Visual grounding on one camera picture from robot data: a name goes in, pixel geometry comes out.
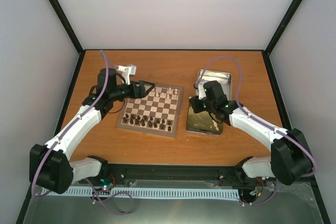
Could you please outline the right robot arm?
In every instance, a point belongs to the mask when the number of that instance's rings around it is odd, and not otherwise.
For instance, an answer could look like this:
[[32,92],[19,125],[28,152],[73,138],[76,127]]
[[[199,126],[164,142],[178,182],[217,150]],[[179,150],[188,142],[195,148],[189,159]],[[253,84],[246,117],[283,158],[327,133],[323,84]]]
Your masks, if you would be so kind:
[[195,114],[207,112],[220,124],[237,128],[265,146],[268,157],[248,157],[238,165],[248,178],[272,177],[291,185],[313,175],[316,162],[304,147],[305,136],[298,129],[287,130],[270,124],[235,100],[229,100],[218,81],[201,81],[189,103]]

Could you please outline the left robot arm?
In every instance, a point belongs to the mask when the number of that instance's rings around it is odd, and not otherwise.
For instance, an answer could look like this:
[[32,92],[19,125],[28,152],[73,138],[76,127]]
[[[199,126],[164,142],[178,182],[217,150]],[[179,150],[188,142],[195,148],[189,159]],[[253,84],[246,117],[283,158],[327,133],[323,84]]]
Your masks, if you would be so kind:
[[97,183],[108,180],[108,161],[90,155],[72,162],[71,156],[89,131],[104,119],[116,101],[145,98],[155,87],[147,81],[131,81],[125,73],[103,68],[97,84],[91,87],[77,114],[44,145],[35,144],[29,153],[29,180],[32,189],[40,186],[63,194],[72,184],[85,178]]

